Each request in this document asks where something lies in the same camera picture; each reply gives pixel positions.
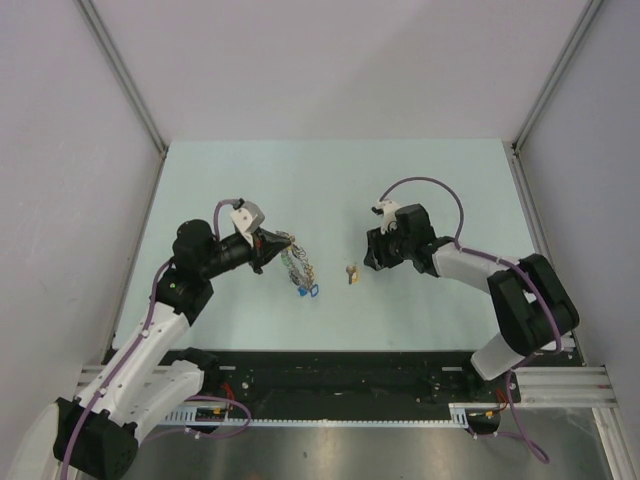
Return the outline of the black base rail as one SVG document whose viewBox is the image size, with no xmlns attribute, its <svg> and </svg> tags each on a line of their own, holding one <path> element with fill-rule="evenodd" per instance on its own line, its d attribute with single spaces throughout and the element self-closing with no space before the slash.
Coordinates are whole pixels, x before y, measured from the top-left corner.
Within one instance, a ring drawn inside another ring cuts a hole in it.
<svg viewBox="0 0 640 480">
<path fill-rule="evenodd" d="M 499 392 L 520 399 L 524 369 L 482 382 L 468 352 L 214 352 L 202 354 L 255 420 L 432 421 L 452 403 L 490 403 Z"/>
</svg>

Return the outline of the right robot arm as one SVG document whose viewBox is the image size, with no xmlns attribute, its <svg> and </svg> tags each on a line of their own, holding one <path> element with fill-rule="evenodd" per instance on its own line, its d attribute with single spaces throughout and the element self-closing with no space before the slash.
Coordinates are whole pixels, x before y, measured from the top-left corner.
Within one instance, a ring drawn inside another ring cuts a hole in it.
<svg viewBox="0 0 640 480">
<path fill-rule="evenodd" d="M 499 332 L 468 360 L 461 388 L 469 399 L 486 400 L 498 377 L 546 346 L 560 350 L 562 336 L 579 325 L 579 313 L 546 257 L 510 260 L 439 237 L 420 204 L 382 200 L 372 211 L 381 224 L 367 232 L 367 267 L 380 271 L 409 262 L 420 274 L 457 280 L 490 296 Z"/>
</svg>

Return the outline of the round metal keyring organiser disc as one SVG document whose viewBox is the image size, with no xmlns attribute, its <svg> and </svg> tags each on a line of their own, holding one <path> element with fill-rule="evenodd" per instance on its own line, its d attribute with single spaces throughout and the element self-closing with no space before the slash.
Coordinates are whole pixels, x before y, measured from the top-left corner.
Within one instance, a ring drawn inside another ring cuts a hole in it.
<svg viewBox="0 0 640 480">
<path fill-rule="evenodd" d="M 300 297 L 316 298 L 319 294 L 319 285 L 306 250 L 297 243 L 294 235 L 285 231 L 277 231 L 276 234 L 289 241 L 289 245 L 280 252 L 289 280 L 296 287 Z"/>
</svg>

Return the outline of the left aluminium frame post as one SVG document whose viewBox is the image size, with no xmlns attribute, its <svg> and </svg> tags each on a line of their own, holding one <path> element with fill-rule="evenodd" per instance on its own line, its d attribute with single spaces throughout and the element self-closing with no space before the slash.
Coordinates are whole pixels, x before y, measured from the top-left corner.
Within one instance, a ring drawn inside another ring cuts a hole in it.
<svg viewBox="0 0 640 480">
<path fill-rule="evenodd" d="M 73 4 L 85 22 L 134 115 L 142 125 L 154 149 L 164 160 L 168 144 L 160 133 L 143 95 L 95 3 L 90 0 L 74 0 Z"/>
</svg>

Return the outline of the right aluminium frame post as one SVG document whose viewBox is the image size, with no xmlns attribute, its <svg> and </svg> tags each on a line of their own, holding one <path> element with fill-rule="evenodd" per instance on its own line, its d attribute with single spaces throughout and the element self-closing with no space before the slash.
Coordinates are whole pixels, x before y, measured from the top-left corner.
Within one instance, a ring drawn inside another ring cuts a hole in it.
<svg viewBox="0 0 640 480">
<path fill-rule="evenodd" d="M 568 74 L 570 66 L 577 58 L 600 14 L 608 4 L 609 1 L 606 0 L 589 0 L 585 3 L 550 72 L 546 76 L 542 88 L 538 92 L 517 134 L 510 142 L 510 148 L 514 155 L 520 155 L 553 95 Z"/>
</svg>

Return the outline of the aluminium front crossbar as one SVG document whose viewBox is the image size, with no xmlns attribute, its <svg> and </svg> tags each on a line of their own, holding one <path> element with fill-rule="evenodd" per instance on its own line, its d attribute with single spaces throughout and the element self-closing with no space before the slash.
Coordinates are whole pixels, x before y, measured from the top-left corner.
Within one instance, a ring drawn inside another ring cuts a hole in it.
<svg viewBox="0 0 640 480">
<path fill-rule="evenodd" d="M 485 383 L 473 383 L 458 367 L 421 366 L 228 366 L 207 374 L 179 361 L 150 373 L 120 372 L 107 386 L 104 370 L 85 368 L 79 396 L 90 388 L 100 394 L 100 408 L 138 405 L 152 386 L 169 390 L 180 385 L 211 393 L 229 385 L 238 401 L 248 404 L 270 394 L 310 394 L 345 399 L 351 394 L 378 398 L 408 396 L 425 404 L 489 405 L 513 401 L 540 408 L 599 407 L 615 404 L 609 377 L 602 368 L 523 367 Z"/>
</svg>

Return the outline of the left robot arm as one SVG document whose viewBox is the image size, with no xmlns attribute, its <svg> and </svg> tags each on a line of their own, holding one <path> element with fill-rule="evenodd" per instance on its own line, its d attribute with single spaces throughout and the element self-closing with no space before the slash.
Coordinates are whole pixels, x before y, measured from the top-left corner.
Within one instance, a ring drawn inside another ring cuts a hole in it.
<svg viewBox="0 0 640 480">
<path fill-rule="evenodd" d="M 216 357 L 194 348 L 183 351 L 163 377 L 149 377 L 211 299 L 213 278 L 242 265 L 261 273 L 290 244 L 288 237 L 260 227 L 224 239 L 204 220 L 178 228 L 173 255 L 154 276 L 146 317 L 80 394 L 56 401 L 57 478 L 67 478 L 70 469 L 96 479 L 122 478 L 171 411 L 194 396 L 207 400 L 219 392 Z"/>
</svg>

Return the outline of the aluminium frame post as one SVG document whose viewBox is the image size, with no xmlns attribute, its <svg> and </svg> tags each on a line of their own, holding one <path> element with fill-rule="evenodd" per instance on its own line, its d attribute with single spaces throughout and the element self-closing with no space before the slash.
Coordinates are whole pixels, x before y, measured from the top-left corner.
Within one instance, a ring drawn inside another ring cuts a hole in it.
<svg viewBox="0 0 640 480">
<path fill-rule="evenodd" d="M 143 95 L 95 3 L 90 0 L 74 0 L 73 4 L 85 22 L 134 115 L 142 125 L 154 149 L 164 160 L 168 144 L 160 133 Z"/>
<path fill-rule="evenodd" d="M 550 72 L 546 76 L 542 88 L 538 92 L 517 134 L 510 142 L 510 148 L 514 155 L 520 155 L 553 95 L 568 74 L 570 66 L 577 58 L 600 14 L 608 4 L 609 1 L 606 0 L 589 0 L 585 3 Z"/>
</svg>

